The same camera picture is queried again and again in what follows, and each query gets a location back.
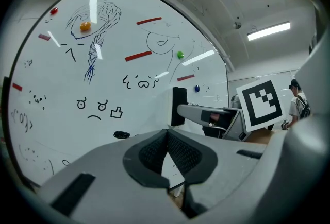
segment green magnet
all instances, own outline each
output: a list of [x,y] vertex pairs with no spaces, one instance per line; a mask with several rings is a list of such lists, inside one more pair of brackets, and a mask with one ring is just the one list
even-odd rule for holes
[[179,57],[179,59],[182,59],[184,56],[185,56],[185,55],[184,55],[184,53],[183,53],[182,51],[179,51],[179,52],[177,53],[177,57]]

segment ceiling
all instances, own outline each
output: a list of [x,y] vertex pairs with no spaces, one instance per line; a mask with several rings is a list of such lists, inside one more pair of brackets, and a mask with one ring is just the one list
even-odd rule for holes
[[[315,28],[309,0],[176,0],[184,5],[222,46],[229,71],[270,58],[306,51]],[[291,22],[291,29],[248,41],[253,29]],[[234,22],[242,27],[235,30]]]

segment black and white marker board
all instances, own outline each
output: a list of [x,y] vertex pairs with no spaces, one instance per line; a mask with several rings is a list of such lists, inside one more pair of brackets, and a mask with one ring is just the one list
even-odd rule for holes
[[[90,30],[81,31],[84,22]],[[31,30],[11,72],[9,129],[23,175],[42,185],[95,147],[168,128],[172,87],[187,88],[191,104],[227,107],[224,61],[175,8],[60,0]],[[180,128],[203,134],[188,120]],[[175,170],[166,159],[171,186],[183,181]]]
[[283,104],[271,79],[258,80],[236,90],[248,132],[285,119]]

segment sketch of girl with braid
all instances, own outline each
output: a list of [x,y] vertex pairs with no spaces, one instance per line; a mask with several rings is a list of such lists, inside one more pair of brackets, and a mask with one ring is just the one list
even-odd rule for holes
[[[93,41],[89,47],[88,70],[85,73],[84,81],[92,81],[95,70],[95,62],[100,55],[103,39],[107,31],[119,22],[121,10],[114,3],[108,1],[98,1],[96,13],[93,14],[89,5],[84,5],[77,9],[67,23],[66,29],[70,29],[71,35],[76,39],[83,39],[93,36]],[[92,23],[91,29],[81,31],[80,25],[83,22]]]

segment cap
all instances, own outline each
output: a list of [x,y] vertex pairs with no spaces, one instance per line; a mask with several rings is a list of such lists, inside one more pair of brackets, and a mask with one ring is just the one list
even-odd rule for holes
[[291,85],[289,86],[289,89],[291,90],[292,87],[296,87],[296,88],[299,87],[299,84],[295,78],[291,80]]

